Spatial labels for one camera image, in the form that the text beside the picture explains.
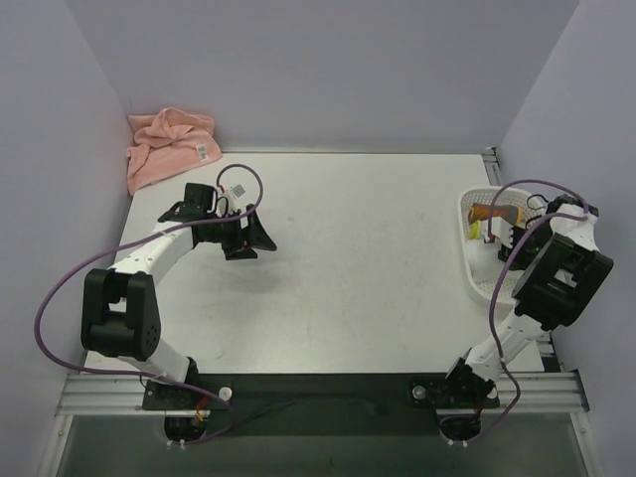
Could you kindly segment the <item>pink towel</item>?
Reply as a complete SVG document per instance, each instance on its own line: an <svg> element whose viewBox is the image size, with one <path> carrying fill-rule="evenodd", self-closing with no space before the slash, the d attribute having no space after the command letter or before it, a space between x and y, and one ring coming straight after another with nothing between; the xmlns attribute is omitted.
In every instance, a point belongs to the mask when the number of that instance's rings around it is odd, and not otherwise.
<svg viewBox="0 0 636 477"><path fill-rule="evenodd" d="M166 107L155 114L130 115L128 122L133 131L133 145L126 149L130 195L223 157L215 121L208 115Z"/></svg>

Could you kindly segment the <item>white towel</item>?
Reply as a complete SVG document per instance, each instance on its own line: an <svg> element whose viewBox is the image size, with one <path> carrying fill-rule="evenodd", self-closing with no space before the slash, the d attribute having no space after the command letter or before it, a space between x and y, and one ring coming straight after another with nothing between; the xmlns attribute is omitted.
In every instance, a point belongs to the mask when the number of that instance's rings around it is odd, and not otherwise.
<svg viewBox="0 0 636 477"><path fill-rule="evenodd" d="M480 239L467 242L467 259L471 277L475 284L497 281L505 262L498 259L500 245L497 242L484 243Z"/></svg>

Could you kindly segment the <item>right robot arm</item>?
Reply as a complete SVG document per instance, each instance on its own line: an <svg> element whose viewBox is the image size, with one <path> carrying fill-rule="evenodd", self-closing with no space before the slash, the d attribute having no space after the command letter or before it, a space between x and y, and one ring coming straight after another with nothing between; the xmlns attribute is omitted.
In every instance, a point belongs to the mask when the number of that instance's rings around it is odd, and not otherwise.
<svg viewBox="0 0 636 477"><path fill-rule="evenodd" d="M597 219L595 208L563 194L528 231L513 237L505 265L523 274L512 290L512 310L499 325L489 311L491 335L459 358L440 383L445 402L482 405L530 343L579 318L614 267L595 243Z"/></svg>

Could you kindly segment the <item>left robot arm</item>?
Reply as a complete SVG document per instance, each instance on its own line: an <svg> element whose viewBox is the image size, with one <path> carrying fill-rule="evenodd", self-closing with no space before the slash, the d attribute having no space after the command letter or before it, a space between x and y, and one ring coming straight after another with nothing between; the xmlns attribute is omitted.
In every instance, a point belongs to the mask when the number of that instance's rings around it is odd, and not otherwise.
<svg viewBox="0 0 636 477"><path fill-rule="evenodd" d="M239 203L240 186L225 189L189 183L182 200L158 219L151 235L108 269L84 279L80 341L91 352L131 366L147 385L165 388L175 407L194 406L204 390L194 359L162 337L157 285L178 261L201 243L221 247L226 260L256 259L277 246L264 230L257 205Z"/></svg>

